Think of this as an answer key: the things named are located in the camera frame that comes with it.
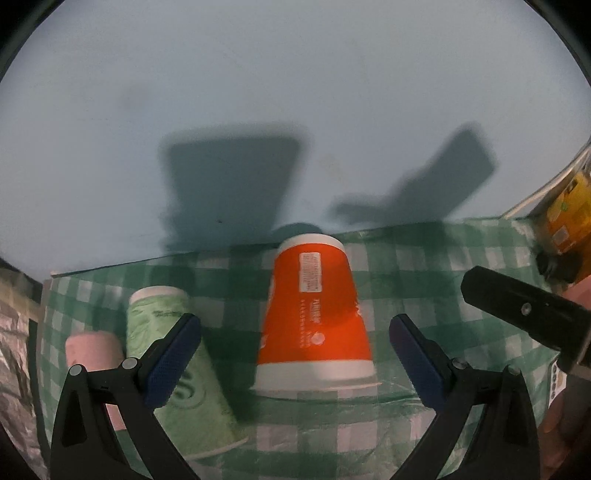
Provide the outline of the right hand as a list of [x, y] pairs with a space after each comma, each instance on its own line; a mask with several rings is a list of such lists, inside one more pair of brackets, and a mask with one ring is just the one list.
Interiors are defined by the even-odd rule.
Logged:
[[590, 477], [590, 311], [556, 296], [550, 317], [557, 366], [566, 375], [538, 430], [543, 479]]

